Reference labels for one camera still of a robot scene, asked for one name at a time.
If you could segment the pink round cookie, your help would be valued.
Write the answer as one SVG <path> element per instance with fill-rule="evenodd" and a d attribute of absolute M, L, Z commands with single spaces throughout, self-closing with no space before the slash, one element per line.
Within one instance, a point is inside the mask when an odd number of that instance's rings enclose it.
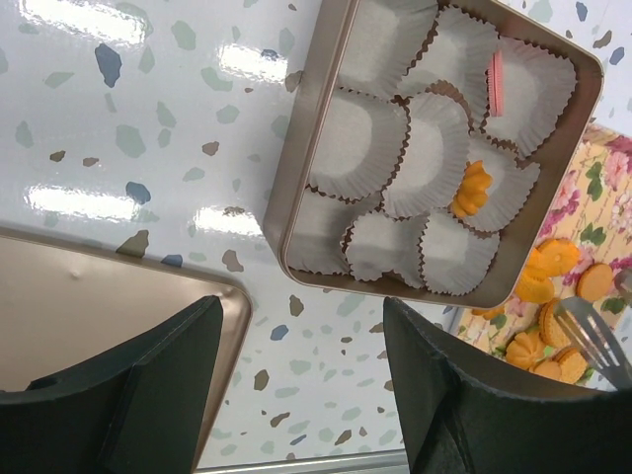
<path fill-rule="evenodd" d="M 501 117 L 504 114 L 505 94 L 503 55 L 499 49 L 493 54 L 487 70 L 487 88 L 490 116 Z"/>

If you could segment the orange flower cookie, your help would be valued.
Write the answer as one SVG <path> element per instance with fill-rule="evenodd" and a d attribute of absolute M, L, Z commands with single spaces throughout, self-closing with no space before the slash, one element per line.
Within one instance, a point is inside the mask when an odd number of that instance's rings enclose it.
<path fill-rule="evenodd" d="M 473 216 L 487 203 L 488 189 L 494 182 L 485 171 L 482 160 L 467 163 L 463 180 L 450 205 L 450 210 L 458 218 Z"/>

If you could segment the gold square cookie tin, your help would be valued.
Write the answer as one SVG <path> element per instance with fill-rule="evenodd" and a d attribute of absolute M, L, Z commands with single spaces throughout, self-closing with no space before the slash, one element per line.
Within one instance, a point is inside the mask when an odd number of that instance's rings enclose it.
<path fill-rule="evenodd" d="M 280 267 L 327 289 L 504 303 L 602 85 L 595 56 L 497 1 L 323 2 L 264 221 Z M 479 160 L 489 198 L 458 218 Z"/>

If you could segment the floral rectangular tray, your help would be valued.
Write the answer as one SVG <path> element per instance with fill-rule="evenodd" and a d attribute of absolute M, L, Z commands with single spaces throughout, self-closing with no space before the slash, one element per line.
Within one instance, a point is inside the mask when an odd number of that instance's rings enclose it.
<path fill-rule="evenodd" d="M 631 140 L 591 125 L 572 159 L 513 295 L 484 310 L 464 309 L 452 333 L 517 368 L 568 384 L 593 369 L 555 315 L 578 296 L 614 329 L 631 319 L 615 288 L 631 268 Z"/>

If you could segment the metal serving tongs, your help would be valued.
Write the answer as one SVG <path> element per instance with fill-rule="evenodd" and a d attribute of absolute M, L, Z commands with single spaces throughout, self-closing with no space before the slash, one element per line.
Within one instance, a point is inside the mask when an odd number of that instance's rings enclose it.
<path fill-rule="evenodd" d="M 585 281 L 584 284 L 578 284 L 576 296 L 562 299 L 554 306 L 553 316 L 590 368 L 616 389 L 629 389 L 631 362 L 593 303 L 614 282 L 623 303 L 629 306 L 631 270 L 622 271 L 615 277 L 611 276 L 611 271 L 607 271 L 603 276 L 586 277 Z"/>

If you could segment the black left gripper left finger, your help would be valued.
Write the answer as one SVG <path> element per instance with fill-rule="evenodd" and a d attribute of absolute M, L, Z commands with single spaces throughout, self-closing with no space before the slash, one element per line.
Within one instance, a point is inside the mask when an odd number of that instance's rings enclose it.
<path fill-rule="evenodd" d="M 4 473 L 190 473 L 223 323 L 216 296 L 1 395 Z"/>

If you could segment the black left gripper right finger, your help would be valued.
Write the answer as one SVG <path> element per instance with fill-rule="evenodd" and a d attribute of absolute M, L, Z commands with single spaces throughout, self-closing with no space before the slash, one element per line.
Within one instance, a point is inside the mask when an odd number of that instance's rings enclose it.
<path fill-rule="evenodd" d="M 388 362 L 413 473 L 628 473 L 631 392 L 509 365 L 383 301 Z"/>

